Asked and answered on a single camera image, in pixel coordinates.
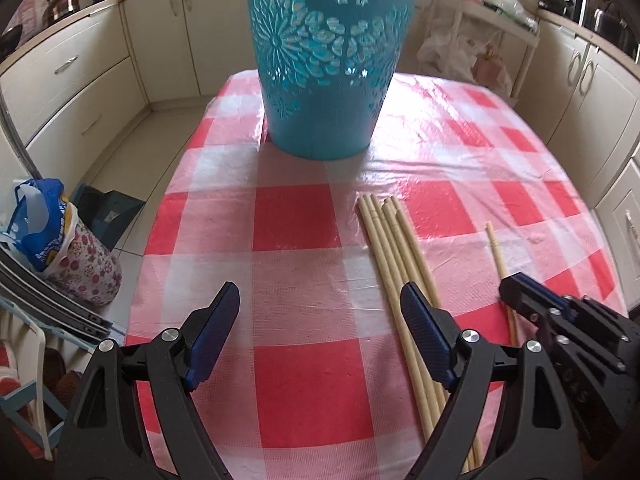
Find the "cream kitchen cabinets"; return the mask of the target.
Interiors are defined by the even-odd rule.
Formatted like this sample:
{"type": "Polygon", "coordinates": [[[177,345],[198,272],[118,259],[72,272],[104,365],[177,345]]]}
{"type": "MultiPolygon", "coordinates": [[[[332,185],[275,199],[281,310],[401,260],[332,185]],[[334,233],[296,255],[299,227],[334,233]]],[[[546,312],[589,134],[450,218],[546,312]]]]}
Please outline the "cream kitchen cabinets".
{"type": "MultiPolygon", "coordinates": [[[[1,75],[6,132],[37,174],[73,191],[152,104],[222,99],[255,64],[246,0],[106,0],[53,25],[1,75]]],[[[639,77],[584,32],[548,18],[518,111],[601,206],[639,154],[639,77]]]]}

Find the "red white checkered tablecloth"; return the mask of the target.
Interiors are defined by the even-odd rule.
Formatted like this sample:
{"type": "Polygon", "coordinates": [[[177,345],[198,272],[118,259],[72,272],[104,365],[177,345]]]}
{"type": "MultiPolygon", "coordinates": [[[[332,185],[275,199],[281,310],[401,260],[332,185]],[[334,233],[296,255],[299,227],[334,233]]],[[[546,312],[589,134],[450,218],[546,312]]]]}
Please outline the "red white checkered tablecloth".
{"type": "Polygon", "coordinates": [[[398,75],[367,151],[316,162],[270,140],[255,73],[228,79],[123,252],[142,258],[126,339],[152,339],[233,282],[241,307],[194,392],[237,479],[400,479],[422,431],[360,196],[396,197],[442,306],[509,339],[487,229],[506,266],[616,311],[608,244],[564,171],[502,99],[398,75]]]}

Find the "floral container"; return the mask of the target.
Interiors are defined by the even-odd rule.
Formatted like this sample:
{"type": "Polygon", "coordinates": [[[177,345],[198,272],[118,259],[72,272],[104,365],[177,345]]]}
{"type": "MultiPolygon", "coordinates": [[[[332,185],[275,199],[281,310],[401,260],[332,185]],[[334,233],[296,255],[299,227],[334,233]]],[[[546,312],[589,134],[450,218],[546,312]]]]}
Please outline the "floral container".
{"type": "Polygon", "coordinates": [[[94,308],[108,306],[122,284],[122,267],[68,203],[60,250],[41,273],[60,292],[94,308]]]}

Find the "dark blue floor box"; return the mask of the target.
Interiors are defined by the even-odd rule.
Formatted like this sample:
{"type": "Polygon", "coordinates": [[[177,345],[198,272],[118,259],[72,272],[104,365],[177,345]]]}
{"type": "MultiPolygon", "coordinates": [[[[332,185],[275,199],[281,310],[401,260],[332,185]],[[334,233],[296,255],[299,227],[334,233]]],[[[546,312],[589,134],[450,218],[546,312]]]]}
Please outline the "dark blue floor box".
{"type": "Polygon", "coordinates": [[[145,205],[144,200],[118,191],[101,192],[85,183],[78,185],[70,200],[85,226],[109,250],[145,205]]]}

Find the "blue plastic bag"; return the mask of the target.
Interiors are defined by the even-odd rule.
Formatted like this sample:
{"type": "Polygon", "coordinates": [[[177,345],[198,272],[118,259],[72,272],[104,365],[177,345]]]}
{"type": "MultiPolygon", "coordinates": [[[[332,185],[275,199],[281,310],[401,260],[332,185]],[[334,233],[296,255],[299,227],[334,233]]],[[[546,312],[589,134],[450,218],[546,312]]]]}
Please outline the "blue plastic bag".
{"type": "Polygon", "coordinates": [[[36,273],[47,269],[58,255],[72,214],[58,179],[29,179],[14,186],[15,207],[1,243],[36,273]]]}

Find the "white plastic bag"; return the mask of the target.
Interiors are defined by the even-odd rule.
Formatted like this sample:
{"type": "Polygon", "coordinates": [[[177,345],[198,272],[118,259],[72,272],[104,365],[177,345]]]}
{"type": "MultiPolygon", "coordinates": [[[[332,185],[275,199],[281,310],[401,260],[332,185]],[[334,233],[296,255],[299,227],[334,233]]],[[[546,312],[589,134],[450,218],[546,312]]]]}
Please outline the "white plastic bag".
{"type": "Polygon", "coordinates": [[[422,68],[431,68],[440,78],[476,83],[473,67],[486,52],[487,42],[450,29],[436,28],[428,34],[416,54],[422,68]]]}

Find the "teal perforated plastic basket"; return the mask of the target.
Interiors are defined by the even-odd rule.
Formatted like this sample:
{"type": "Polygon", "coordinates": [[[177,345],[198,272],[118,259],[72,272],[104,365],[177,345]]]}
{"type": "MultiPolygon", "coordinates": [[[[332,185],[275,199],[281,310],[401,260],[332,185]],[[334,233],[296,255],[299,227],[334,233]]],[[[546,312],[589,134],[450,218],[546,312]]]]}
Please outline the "teal perforated plastic basket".
{"type": "Polygon", "coordinates": [[[285,153],[357,155],[371,142],[416,0],[247,0],[268,132],[285,153]]]}

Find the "white shelf rack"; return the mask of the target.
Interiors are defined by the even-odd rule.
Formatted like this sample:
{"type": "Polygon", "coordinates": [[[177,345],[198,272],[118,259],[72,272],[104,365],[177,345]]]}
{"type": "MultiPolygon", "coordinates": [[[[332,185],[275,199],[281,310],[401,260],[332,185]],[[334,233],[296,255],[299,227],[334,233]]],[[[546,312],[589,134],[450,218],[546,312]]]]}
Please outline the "white shelf rack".
{"type": "Polygon", "coordinates": [[[502,92],[506,102],[514,106],[522,90],[529,66],[538,47],[540,32],[536,20],[525,10],[520,0],[435,0],[439,10],[452,12],[450,30],[456,38],[463,20],[469,18],[491,32],[487,45],[494,40],[495,51],[500,52],[503,38],[511,36],[525,44],[522,62],[509,93],[502,92]]]}

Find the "steel kettle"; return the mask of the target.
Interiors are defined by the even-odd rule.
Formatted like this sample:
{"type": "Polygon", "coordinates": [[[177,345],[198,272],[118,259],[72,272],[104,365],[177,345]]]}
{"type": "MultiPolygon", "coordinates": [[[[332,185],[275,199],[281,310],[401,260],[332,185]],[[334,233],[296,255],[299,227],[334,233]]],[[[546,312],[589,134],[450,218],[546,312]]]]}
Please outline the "steel kettle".
{"type": "Polygon", "coordinates": [[[44,28],[52,26],[79,10],[79,0],[47,0],[46,10],[44,10],[42,16],[42,26],[44,28]]]}

